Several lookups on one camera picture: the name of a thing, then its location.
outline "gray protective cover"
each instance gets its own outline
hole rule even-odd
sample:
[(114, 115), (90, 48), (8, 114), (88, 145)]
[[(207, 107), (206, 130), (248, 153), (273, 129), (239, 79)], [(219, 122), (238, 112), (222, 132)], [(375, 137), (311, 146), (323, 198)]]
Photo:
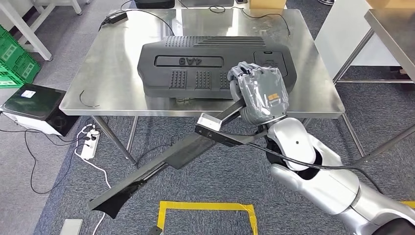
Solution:
[(148, 96), (232, 99), (228, 71), (242, 61), (279, 68), (287, 92), (293, 89), (288, 47), (262, 37), (167, 37), (143, 45), (137, 69)]

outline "white cable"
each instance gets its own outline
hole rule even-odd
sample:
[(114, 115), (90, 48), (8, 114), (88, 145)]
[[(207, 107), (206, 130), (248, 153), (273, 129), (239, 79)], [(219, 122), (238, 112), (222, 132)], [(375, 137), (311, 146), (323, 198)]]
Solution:
[[(78, 139), (79, 139), (79, 135), (81, 134), (81, 133), (83, 133), (83, 134), (87, 134), (87, 132), (84, 132), (84, 130), (88, 127), (88, 126), (92, 126), (92, 129), (95, 129), (95, 125), (92, 125), (92, 124), (89, 124), (89, 125), (86, 125), (86, 126), (84, 126), (84, 128), (82, 128), (82, 130), (78, 133), (78, 135), (76, 136), (76, 146), (78, 146)], [(92, 164), (92, 163), (90, 163), (90, 162), (88, 162), (87, 160), (85, 160), (85, 159), (83, 159), (82, 157), (81, 157), (81, 155), (79, 155), (77, 152), (76, 152), (76, 149), (73, 151), (78, 157), (80, 157), (84, 162), (86, 162), (86, 163), (88, 163), (89, 165), (91, 165), (91, 166), (93, 166), (95, 169), (98, 169), (98, 170), (100, 170), (100, 171), (102, 171), (103, 173), (104, 173), (104, 175), (105, 175), (105, 182), (107, 183), (107, 186), (109, 187), (109, 188), (111, 188), (111, 185), (110, 185), (110, 183), (108, 183), (108, 177), (107, 177), (107, 172), (104, 170), (104, 169), (101, 169), (101, 168), (99, 168), (99, 167), (97, 167), (97, 166), (95, 166), (94, 164)], [(92, 233), (92, 235), (95, 235), (95, 233), (96, 233), (96, 230), (98, 229), (98, 227), (99, 227), (99, 225), (101, 224), (101, 222), (104, 220), (104, 218), (105, 218), (105, 213), (102, 215), (102, 217), (101, 217), (101, 219), (99, 220), (99, 222), (98, 222), (98, 224), (95, 226), (95, 229), (93, 230), (93, 233)]]
[(102, 218), (99, 220), (98, 224), (95, 226), (95, 229), (93, 230), (92, 235), (95, 235), (95, 232), (98, 229), (98, 227), (101, 224), (101, 222), (104, 220), (104, 217), (105, 217), (105, 213), (104, 213), (104, 215), (102, 215)]

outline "robot finger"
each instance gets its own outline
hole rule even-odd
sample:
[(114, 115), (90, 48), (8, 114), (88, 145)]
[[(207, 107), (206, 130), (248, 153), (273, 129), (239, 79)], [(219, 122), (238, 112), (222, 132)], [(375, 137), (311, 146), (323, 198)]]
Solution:
[(245, 73), (239, 66), (232, 67), (231, 70), (228, 72), (227, 79), (228, 81), (236, 80), (239, 76), (244, 75)]
[(242, 99), (242, 93), (241, 93), (241, 89), (239, 88), (238, 81), (232, 80), (230, 82), (230, 91), (231, 91), (232, 99), (235, 102)]
[(250, 74), (251, 71), (254, 69), (254, 67), (252, 67), (251, 64), (248, 64), (246, 61), (239, 62), (238, 66), (246, 74)]

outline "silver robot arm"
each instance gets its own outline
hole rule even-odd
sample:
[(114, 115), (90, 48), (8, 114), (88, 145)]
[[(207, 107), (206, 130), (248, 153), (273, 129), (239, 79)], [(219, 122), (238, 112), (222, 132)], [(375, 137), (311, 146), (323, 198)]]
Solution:
[[(308, 134), (300, 121), (285, 117), (288, 95), (278, 69), (242, 62), (228, 79), (232, 97), (246, 102), (242, 118), (265, 125), (282, 155), (309, 164), (343, 165), (340, 156)], [(281, 159), (271, 163), (277, 180), (337, 216), (356, 235), (415, 234), (414, 210), (368, 187), (350, 170), (315, 169)]]

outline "cardboard box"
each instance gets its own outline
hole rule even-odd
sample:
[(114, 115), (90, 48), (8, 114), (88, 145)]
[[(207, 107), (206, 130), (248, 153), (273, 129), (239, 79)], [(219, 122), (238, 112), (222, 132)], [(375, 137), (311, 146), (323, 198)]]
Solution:
[(415, 0), (366, 0), (372, 8), (415, 8)]
[(284, 9), (286, 0), (250, 0), (250, 9)]

